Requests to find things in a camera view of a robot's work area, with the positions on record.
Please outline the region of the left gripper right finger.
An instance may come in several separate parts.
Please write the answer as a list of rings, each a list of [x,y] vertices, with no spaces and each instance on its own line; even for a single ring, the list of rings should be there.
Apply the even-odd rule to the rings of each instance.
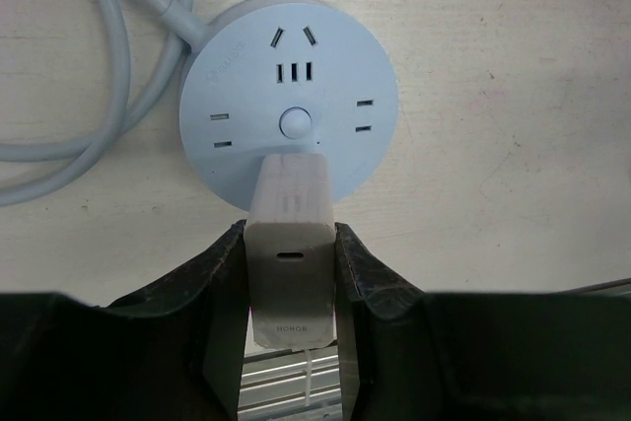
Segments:
[[[347,420],[626,420],[630,283],[424,292],[336,227]]]

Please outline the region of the blue round power socket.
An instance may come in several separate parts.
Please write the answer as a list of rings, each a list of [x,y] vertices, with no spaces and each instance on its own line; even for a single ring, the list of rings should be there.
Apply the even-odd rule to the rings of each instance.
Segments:
[[[396,128],[398,90],[362,23],[316,0],[246,0],[210,30],[182,70],[179,132],[217,196],[247,210],[272,154],[323,155],[337,200],[374,173]]]

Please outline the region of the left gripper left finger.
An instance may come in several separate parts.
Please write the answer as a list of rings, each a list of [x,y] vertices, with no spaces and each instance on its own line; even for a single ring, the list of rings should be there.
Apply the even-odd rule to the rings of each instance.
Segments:
[[[106,307],[1,297],[5,420],[234,420],[246,336],[243,222]]]

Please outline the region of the white charger plug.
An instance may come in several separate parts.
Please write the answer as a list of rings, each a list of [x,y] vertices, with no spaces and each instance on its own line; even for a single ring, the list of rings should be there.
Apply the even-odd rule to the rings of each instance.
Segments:
[[[267,156],[244,231],[257,345],[302,351],[332,342],[335,240],[326,158]]]

